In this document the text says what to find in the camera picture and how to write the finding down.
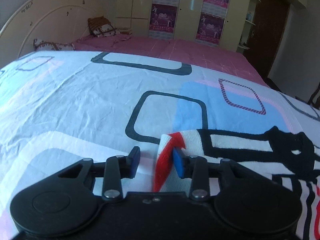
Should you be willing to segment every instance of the bed sheet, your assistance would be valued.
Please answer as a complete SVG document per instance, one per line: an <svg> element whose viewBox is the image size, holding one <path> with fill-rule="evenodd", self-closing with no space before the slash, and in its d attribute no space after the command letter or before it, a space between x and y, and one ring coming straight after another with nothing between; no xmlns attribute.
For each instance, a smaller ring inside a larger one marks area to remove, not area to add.
<svg viewBox="0 0 320 240"><path fill-rule="evenodd" d="M102 38L87 36L73 44L75 50L118 52L180 61L268 86L242 54L192 41L166 41L120 34Z"/></svg>
<svg viewBox="0 0 320 240"><path fill-rule="evenodd" d="M0 239L17 233L9 212L15 194L84 157L103 162L139 146L138 172L122 180L124 194L151 191L162 134L260 134L277 126L304 131L320 147L319 115L266 86L183 62L97 51L28 54L0 71ZM297 183L298 236L318 239L320 183Z"/></svg>

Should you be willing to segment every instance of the headboard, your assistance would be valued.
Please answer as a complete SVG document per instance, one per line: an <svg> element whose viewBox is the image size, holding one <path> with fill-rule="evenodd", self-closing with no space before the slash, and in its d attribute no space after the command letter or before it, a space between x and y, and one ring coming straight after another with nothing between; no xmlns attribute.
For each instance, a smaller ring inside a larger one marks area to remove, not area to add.
<svg viewBox="0 0 320 240"><path fill-rule="evenodd" d="M88 18L102 16L96 0L29 0L0 31L0 68L33 51L33 39L69 43L89 34Z"/></svg>

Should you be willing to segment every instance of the pink bed sheet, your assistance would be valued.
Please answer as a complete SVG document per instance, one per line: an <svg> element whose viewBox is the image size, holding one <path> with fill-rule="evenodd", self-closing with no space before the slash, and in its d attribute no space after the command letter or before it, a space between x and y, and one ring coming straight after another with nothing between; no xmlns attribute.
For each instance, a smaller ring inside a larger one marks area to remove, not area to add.
<svg viewBox="0 0 320 240"><path fill-rule="evenodd" d="M180 61L268 86L242 54L192 41L165 41L119 34L100 38L87 36L73 44L75 50L118 52Z"/></svg>

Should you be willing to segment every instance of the door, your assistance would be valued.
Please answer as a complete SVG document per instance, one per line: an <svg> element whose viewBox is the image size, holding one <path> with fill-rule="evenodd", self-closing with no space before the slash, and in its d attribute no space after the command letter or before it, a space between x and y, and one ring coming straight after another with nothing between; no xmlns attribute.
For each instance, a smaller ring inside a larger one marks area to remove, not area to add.
<svg viewBox="0 0 320 240"><path fill-rule="evenodd" d="M261 0L257 4L246 50L243 55L266 78L275 60L284 32L289 3L285 0Z"/></svg>

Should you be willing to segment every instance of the red stripe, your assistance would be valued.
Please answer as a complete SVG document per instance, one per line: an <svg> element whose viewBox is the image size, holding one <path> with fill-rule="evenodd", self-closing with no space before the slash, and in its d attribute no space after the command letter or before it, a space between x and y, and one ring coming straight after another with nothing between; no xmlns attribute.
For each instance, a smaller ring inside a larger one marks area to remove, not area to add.
<svg viewBox="0 0 320 240"><path fill-rule="evenodd" d="M172 133L169 134L169 136L171 136L171 139L160 153L156 163L155 180L153 184L153 191L155 192L158 192L161 189L172 169L173 160L171 152L173 147L186 148L181 133Z"/></svg>
<svg viewBox="0 0 320 240"><path fill-rule="evenodd" d="M317 195L320 196L320 189L317 185L316 185L316 190L317 190ZM317 240L320 239L319 222L320 222L320 201L318 202L317 208L316 208L316 219L315 219L315 228L314 228L315 238Z"/></svg>

